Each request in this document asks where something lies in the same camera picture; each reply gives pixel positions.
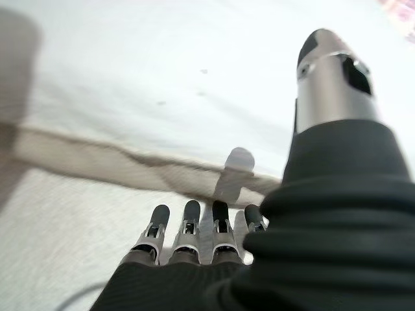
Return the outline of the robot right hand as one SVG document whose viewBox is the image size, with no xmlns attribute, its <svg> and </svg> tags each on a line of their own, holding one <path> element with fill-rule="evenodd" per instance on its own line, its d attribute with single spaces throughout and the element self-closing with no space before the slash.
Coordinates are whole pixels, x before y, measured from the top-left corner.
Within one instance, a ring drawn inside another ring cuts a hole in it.
<svg viewBox="0 0 415 311">
<path fill-rule="evenodd" d="M 212 205 L 200 261 L 200 204 L 186 203 L 160 264 L 169 208 L 157 206 L 94 310 L 413 310 L 414 182 L 375 112 L 368 68 L 332 31 L 303 44 L 280 186 L 245 207 L 245 265 L 228 205 Z"/>
</svg>

